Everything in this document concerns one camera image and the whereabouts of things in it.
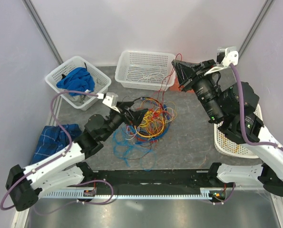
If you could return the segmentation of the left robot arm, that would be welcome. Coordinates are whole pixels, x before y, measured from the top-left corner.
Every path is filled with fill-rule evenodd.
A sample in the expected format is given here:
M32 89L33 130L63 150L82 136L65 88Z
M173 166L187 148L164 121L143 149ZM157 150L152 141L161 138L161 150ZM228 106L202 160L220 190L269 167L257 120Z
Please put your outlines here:
M138 127L148 109L132 110L133 101L116 102L109 115L94 114L89 117L84 131L69 144L41 161L22 168L13 166L6 181L6 197L10 197L10 209L24 211L32 207L47 193L81 184L88 187L93 183L93 174L84 160L95 155L123 123Z

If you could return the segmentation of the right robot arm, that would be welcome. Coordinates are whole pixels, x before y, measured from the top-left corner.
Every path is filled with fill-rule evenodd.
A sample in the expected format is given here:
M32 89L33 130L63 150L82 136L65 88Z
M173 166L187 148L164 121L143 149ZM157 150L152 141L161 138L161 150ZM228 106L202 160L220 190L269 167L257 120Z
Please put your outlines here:
M224 136L257 155L262 163L254 166L230 166L215 162L207 174L208 184L222 183L243 186L262 186L269 193L283 197L283 146L272 136L263 121L255 114L259 96L247 82L236 83L222 90L213 79L220 74L215 61L198 64L173 60L172 66L179 88L192 90L209 117L218 124Z

